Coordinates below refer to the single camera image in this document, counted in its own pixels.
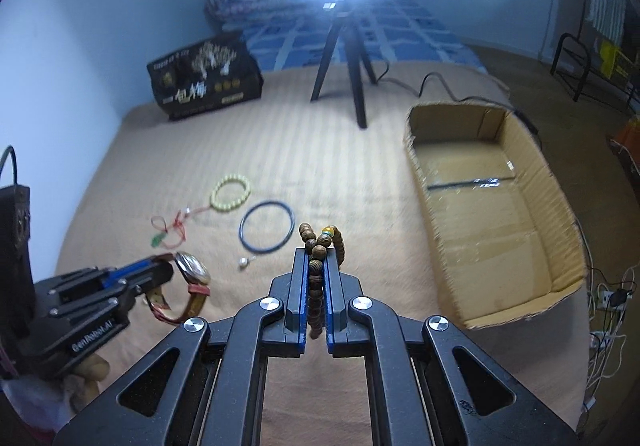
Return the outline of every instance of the pale green bead bracelet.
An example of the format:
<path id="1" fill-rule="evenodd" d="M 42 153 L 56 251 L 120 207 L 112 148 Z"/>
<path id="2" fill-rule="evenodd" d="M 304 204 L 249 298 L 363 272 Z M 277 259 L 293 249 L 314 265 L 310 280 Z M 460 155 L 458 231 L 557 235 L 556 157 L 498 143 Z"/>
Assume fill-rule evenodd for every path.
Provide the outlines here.
<path id="1" fill-rule="evenodd" d="M 231 184 L 232 182 L 240 184 L 244 188 L 244 192 L 238 199 L 234 200 L 233 202 L 230 202 L 228 204 L 219 203 L 216 200 L 216 196 L 218 196 L 218 192 L 220 191 L 222 186 L 226 186 L 227 184 Z M 228 213 L 229 211 L 233 211 L 234 209 L 238 209 L 238 207 L 242 206 L 246 202 L 246 200 L 249 198 L 250 194 L 251 194 L 251 184 L 249 184 L 248 178 L 243 177 L 242 175 L 235 175 L 235 174 L 225 175 L 225 177 L 223 177 L 222 180 L 220 180 L 220 182 L 217 183 L 216 187 L 213 188 L 213 191 L 211 191 L 211 198 L 209 200 L 209 204 L 211 204 L 211 207 L 213 207 L 216 211 L 220 211 L 222 213 Z"/>

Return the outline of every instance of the striped beige fabric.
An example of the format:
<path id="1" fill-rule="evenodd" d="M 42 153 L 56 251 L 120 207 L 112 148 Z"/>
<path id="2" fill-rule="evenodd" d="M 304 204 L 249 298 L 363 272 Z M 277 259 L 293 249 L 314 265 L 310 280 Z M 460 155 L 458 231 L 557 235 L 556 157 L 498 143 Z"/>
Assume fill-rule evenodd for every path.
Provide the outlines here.
<path id="1" fill-rule="evenodd" d="M 430 70 L 441 72 L 459 97 L 507 101 L 500 83 L 467 67 L 398 63 L 391 75 L 418 86 Z M 206 318 L 232 316 L 264 296 L 274 276 L 290 271 L 300 245 L 296 233 L 280 251 L 238 270 L 238 259 L 248 255 L 238 241 L 238 223 L 248 206 L 265 199 L 290 204 L 297 223 L 337 225 L 346 246 L 342 269 L 357 275 L 367 294 L 407 317 L 437 313 L 426 234 L 402 145 L 405 116 L 417 99 L 390 83 L 367 84 L 369 129 L 363 131 L 346 68 L 332 66 L 321 100 L 311 104 L 316 71 L 267 74 L 262 99 L 180 122 L 167 122 L 154 104 L 131 111 L 71 223 L 58 272 L 123 265 L 152 254 L 152 215 L 169 219 L 182 207 L 206 205 L 223 175 L 239 173 L 254 189 L 245 206 L 227 214 L 208 211 L 186 224 L 181 249 L 198 256 L 213 278 Z M 434 80 L 423 100 L 448 98 Z M 222 193 L 232 198 L 232 188 Z M 249 219 L 246 235 L 267 245 L 287 226 L 283 212 L 268 208 Z M 166 291 L 179 306 L 186 295 L 179 275 Z M 131 321 L 102 349 L 112 365 L 108 381 L 171 329 L 142 303 Z M 571 426 L 584 393 L 587 336 L 584 292 L 532 321 L 472 334 Z M 300 360 L 270 361 L 264 444 L 370 444 L 364 364 L 332 360 L 323 340 L 310 342 Z"/>

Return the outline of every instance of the open cardboard box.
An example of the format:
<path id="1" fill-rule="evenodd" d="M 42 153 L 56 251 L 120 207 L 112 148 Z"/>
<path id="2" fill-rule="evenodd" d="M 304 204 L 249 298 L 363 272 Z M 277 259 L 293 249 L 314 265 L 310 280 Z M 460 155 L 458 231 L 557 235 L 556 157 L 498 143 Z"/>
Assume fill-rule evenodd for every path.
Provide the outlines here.
<path id="1" fill-rule="evenodd" d="M 580 288 L 586 262 L 574 214 L 513 113 L 419 105 L 405 137 L 444 316 L 466 329 L 501 325 Z"/>

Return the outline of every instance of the red cord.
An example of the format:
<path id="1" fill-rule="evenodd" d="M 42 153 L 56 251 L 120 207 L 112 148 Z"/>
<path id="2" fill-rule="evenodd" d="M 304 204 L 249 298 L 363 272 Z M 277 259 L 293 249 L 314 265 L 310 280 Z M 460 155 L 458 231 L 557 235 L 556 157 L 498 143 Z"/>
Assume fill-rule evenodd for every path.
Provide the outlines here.
<path id="1" fill-rule="evenodd" d="M 183 213 L 182 210 L 180 209 L 176 214 L 174 221 L 169 226 L 166 225 L 166 220 L 164 219 L 164 217 L 160 217 L 157 215 L 154 217 L 151 217 L 151 225 L 156 231 L 159 231 L 160 233 L 165 233 L 167 235 L 169 234 L 169 231 L 175 231 L 180 236 L 180 241 L 178 243 L 167 244 L 164 241 L 162 241 L 160 242 L 160 246 L 164 247 L 165 249 L 176 249 L 180 247 L 187 240 L 187 232 L 184 227 L 185 220 L 188 219 L 189 217 L 192 217 L 193 215 L 197 215 L 199 213 L 203 213 L 204 211 L 208 211 L 209 209 L 210 209 L 210 206 L 199 207 L 198 209 L 194 209 L 193 211 L 189 211 L 188 213 Z"/>

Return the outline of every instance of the bolt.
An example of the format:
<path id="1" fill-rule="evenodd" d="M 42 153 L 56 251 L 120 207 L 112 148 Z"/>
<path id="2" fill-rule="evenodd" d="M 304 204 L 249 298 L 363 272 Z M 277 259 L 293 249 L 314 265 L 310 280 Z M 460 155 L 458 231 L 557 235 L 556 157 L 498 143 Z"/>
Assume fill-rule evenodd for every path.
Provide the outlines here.
<path id="1" fill-rule="evenodd" d="M 273 311 L 274 309 L 280 307 L 280 300 L 278 300 L 277 298 L 272 298 L 271 296 L 262 298 L 260 300 L 260 307 L 262 307 L 266 311 Z"/>
<path id="2" fill-rule="evenodd" d="M 353 299 L 353 301 L 351 302 L 351 305 L 353 305 L 356 309 L 359 309 L 361 311 L 366 311 L 367 309 L 371 308 L 371 306 L 373 305 L 373 302 L 371 301 L 370 298 L 367 298 L 366 296 L 358 296 L 357 298 Z"/>
<path id="3" fill-rule="evenodd" d="M 204 328 L 204 320 L 202 318 L 189 318 L 184 322 L 183 327 L 187 332 L 200 332 Z"/>
<path id="4" fill-rule="evenodd" d="M 445 331 L 449 328 L 447 318 L 442 316 L 431 316 L 428 321 L 429 326 L 435 331 Z"/>

